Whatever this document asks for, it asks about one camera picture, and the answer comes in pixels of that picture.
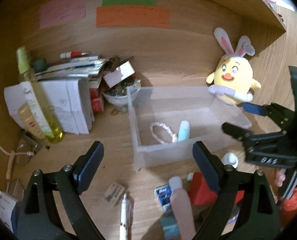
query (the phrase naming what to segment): pink bottle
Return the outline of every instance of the pink bottle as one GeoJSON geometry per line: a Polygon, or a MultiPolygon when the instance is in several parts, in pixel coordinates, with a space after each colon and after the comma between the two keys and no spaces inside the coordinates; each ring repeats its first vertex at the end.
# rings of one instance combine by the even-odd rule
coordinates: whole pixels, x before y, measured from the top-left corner
{"type": "Polygon", "coordinates": [[[170,195],[170,204],[176,218],[179,233],[182,240],[192,240],[196,234],[194,219],[191,207],[191,201],[179,176],[169,180],[172,190],[170,195]]]}

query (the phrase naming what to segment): paper note on wall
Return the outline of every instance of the paper note on wall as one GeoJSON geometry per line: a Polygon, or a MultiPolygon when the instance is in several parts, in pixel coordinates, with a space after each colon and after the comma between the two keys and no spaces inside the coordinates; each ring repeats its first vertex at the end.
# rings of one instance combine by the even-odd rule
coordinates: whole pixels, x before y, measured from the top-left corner
{"type": "Polygon", "coordinates": [[[52,0],[40,6],[40,29],[85,18],[85,0],[52,0]]]}
{"type": "Polygon", "coordinates": [[[102,6],[111,5],[156,6],[156,0],[102,0],[102,6]]]}
{"type": "Polygon", "coordinates": [[[170,10],[139,5],[114,5],[96,8],[96,27],[148,26],[170,28],[170,10]]]}

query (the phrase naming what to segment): pink sticky note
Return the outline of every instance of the pink sticky note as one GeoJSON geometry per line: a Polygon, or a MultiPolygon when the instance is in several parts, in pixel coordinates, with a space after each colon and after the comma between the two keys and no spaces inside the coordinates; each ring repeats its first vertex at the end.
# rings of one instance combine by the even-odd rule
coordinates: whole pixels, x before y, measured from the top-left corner
{"type": "Polygon", "coordinates": [[[40,6],[40,29],[85,18],[85,0],[52,0],[40,6]]]}

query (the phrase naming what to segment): white cap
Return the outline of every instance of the white cap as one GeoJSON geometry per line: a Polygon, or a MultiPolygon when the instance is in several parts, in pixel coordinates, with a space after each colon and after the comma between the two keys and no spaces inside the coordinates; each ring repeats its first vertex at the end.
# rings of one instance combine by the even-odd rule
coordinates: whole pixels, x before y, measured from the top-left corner
{"type": "Polygon", "coordinates": [[[70,57],[69,52],[65,52],[65,53],[61,53],[61,55],[59,55],[60,58],[67,58],[70,57]]]}
{"type": "Polygon", "coordinates": [[[194,172],[190,172],[189,175],[187,176],[187,181],[192,181],[194,176],[194,172]]]}
{"type": "Polygon", "coordinates": [[[174,176],[173,178],[170,178],[169,186],[171,191],[174,191],[178,188],[183,188],[182,179],[179,176],[174,176]]]}
{"type": "Polygon", "coordinates": [[[221,161],[224,165],[232,165],[234,168],[237,168],[238,158],[234,153],[226,153],[221,161]]]}

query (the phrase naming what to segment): pen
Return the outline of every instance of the pen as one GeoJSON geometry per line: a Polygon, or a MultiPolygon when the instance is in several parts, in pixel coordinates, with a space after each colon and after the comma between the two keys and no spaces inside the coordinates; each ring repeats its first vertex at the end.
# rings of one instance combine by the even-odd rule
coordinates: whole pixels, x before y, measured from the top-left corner
{"type": "Polygon", "coordinates": [[[72,57],[81,57],[87,55],[87,52],[66,52],[66,53],[61,53],[59,56],[60,58],[72,58],[72,57]]]}
{"type": "Polygon", "coordinates": [[[127,199],[127,194],[124,194],[121,206],[121,225],[120,225],[120,240],[128,239],[128,227],[130,226],[130,201],[127,199]]]}
{"type": "Polygon", "coordinates": [[[69,62],[80,62],[80,61],[86,61],[86,60],[97,60],[99,59],[99,56],[89,56],[89,57],[76,57],[72,58],[69,62]]]}

